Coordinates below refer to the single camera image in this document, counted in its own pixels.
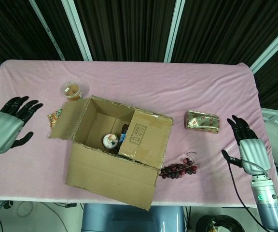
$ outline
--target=wrapper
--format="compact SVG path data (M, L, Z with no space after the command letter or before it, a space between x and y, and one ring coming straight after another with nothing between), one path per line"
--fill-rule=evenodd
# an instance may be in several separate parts
M184 124L186 129L195 131L206 131L215 134L220 131L220 118L217 115L192 110L185 113Z
M58 117L60 116L61 112L62 112L62 109L59 109L59 110L53 112L52 114L48 115L51 129L53 129L53 127L55 126L56 121L57 121Z

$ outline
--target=plastic jar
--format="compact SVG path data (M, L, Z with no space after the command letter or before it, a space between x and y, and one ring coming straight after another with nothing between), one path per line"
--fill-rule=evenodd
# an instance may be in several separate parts
M76 82L67 82L63 88L62 93L69 101L74 101L82 98L82 92Z

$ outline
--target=pink tablecloth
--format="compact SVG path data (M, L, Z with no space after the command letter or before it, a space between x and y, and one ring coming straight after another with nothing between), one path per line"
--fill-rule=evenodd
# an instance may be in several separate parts
M96 95L174 118L164 165L181 162L185 152L194 151L200 167L196 175L159 178L153 204L240 205L221 155L225 148L239 157L226 122L232 114L248 121L263 139L273 163L254 77L244 64L9 60L0 67L0 109L10 98L25 95L44 106L20 133L22 137L33 131L33 138L0 155L0 200L118 203L64 184L71 142L48 138L47 115L65 102L61 87L68 81L79 83L85 98ZM184 129L188 109L219 115L220 133ZM254 206L250 176L237 167L232 169L243 201ZM274 167L269 174L278 191Z

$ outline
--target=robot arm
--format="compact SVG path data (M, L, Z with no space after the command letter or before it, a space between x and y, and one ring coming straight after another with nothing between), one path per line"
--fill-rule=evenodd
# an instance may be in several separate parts
M0 110L0 154L10 148L24 145L33 136L30 131L22 139L16 140L22 127L43 106L42 103L37 104L38 100L32 100L19 110L27 99L28 96L12 98Z
M262 224L278 232L278 196L272 180L267 176L271 165L265 145L246 121L234 115L232 118L235 122L230 119L227 121L234 131L241 159L230 157L225 150L222 150L222 154L228 163L242 167L247 174L252 175L251 189Z

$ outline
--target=open cardboard box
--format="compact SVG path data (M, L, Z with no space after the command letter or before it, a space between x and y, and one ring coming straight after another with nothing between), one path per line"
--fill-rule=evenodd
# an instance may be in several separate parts
M66 184L139 208L151 207L173 119L92 96L63 106L50 138L73 141ZM102 145L128 124L119 155Z

